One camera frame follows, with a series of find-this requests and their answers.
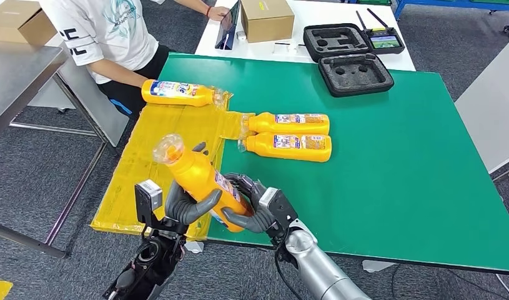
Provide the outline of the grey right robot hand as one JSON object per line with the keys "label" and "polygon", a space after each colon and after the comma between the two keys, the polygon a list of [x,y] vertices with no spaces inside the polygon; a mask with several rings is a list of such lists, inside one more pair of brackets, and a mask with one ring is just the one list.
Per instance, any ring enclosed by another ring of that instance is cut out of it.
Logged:
{"label": "grey right robot hand", "polygon": [[225,218],[236,226],[248,229],[253,233],[266,232],[275,222],[274,216],[268,209],[260,206],[259,201],[267,188],[260,182],[254,181],[245,174],[227,173],[224,177],[235,187],[238,192],[245,196],[253,209],[251,216],[237,214],[229,207],[221,209]]}

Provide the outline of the person's left hand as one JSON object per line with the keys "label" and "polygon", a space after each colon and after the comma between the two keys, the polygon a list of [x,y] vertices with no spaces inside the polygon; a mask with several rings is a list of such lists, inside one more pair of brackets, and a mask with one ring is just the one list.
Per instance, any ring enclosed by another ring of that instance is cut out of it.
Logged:
{"label": "person's left hand", "polygon": [[221,22],[223,18],[229,13],[230,9],[223,6],[209,6],[206,11],[206,16],[212,20]]}

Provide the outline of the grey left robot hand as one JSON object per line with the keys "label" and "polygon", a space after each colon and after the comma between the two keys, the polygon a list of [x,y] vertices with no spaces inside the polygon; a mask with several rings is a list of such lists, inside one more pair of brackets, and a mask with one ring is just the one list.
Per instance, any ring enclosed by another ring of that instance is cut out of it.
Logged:
{"label": "grey left robot hand", "polygon": [[222,190],[212,190],[203,200],[197,202],[175,180],[172,181],[166,196],[165,214],[167,217],[189,226],[201,216],[211,211],[221,198]]}

